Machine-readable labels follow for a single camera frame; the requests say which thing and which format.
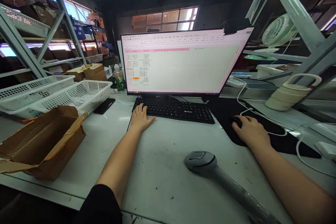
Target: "monitor stand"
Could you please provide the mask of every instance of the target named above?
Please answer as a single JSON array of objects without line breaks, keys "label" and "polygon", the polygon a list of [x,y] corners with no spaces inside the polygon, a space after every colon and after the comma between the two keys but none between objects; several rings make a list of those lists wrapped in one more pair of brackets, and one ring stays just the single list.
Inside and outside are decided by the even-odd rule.
[{"label": "monitor stand", "polygon": [[164,101],[172,101],[172,102],[179,102],[179,100],[175,97],[169,96],[169,95],[161,95],[161,96],[155,96],[152,94],[141,94],[141,97],[144,99],[152,99],[152,100],[164,100]]}]

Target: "blue box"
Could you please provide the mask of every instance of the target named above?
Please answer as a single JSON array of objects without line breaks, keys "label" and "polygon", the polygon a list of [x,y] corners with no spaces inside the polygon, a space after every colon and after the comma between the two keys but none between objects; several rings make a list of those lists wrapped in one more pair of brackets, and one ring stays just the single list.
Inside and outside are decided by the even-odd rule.
[{"label": "blue box", "polygon": [[72,26],[73,26],[73,29],[75,30],[75,33],[76,33],[77,38],[79,40],[86,39],[84,30],[83,30],[83,26],[78,25],[78,24],[73,24]]}]

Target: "white desk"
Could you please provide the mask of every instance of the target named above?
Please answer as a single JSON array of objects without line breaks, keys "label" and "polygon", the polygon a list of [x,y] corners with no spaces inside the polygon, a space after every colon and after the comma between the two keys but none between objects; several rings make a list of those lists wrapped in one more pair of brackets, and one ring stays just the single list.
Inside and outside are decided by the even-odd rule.
[{"label": "white desk", "polygon": [[[111,97],[126,104],[135,100],[135,96],[116,94]],[[202,102],[197,98],[187,100]],[[294,127],[304,122],[316,122],[295,110],[277,112],[266,108],[263,102],[250,103],[262,113]],[[110,153],[127,131],[131,110],[132,106],[115,102],[105,113],[107,119],[91,114],[83,123],[86,137],[56,181],[38,181],[19,172],[0,175],[0,184],[79,209]],[[153,220],[183,224],[248,223],[244,210],[228,193],[184,166],[183,160],[191,151],[206,150],[215,154],[218,165],[281,223],[292,223],[251,152],[234,144],[215,121],[216,124],[208,125],[158,117],[141,136],[122,210],[132,214],[132,218],[140,216],[137,223],[153,223]],[[22,126],[3,116],[0,123],[0,141]],[[304,142],[314,149],[315,136],[322,140],[312,131],[306,132],[304,138]],[[336,179],[306,167],[294,155],[282,155],[325,190],[335,191]],[[316,168],[335,173],[336,166],[329,160],[304,159]],[[130,214],[125,223],[131,223]]]}]

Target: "forearm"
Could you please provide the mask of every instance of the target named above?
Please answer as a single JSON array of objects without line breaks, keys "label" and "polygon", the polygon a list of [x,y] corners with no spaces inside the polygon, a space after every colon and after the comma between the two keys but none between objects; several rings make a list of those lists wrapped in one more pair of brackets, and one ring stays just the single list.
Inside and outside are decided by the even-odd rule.
[{"label": "forearm", "polygon": [[272,147],[251,150],[295,223],[335,223],[335,200],[320,186]]},{"label": "forearm", "polygon": [[120,206],[141,130],[130,127],[108,158],[96,184],[110,187]]}]

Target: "computer mouse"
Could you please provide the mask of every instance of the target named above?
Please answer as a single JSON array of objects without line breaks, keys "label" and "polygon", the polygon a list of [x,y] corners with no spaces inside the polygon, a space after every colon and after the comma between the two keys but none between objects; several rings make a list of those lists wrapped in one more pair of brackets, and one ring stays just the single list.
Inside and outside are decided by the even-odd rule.
[{"label": "computer mouse", "polygon": [[238,127],[241,128],[243,126],[242,122],[240,121],[240,119],[238,117],[231,117],[231,122],[235,122],[237,123]]}]

